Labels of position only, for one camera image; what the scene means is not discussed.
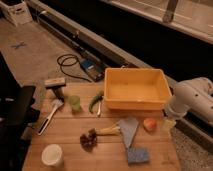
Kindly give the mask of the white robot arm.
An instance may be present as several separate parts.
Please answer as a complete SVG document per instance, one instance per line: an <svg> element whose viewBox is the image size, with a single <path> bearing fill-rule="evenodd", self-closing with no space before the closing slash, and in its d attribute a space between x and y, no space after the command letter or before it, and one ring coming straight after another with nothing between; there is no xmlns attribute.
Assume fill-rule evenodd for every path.
<svg viewBox="0 0 213 171"><path fill-rule="evenodd" d="M166 102L163 129L169 131L192 109L213 126L213 82L199 77L178 82Z"/></svg>

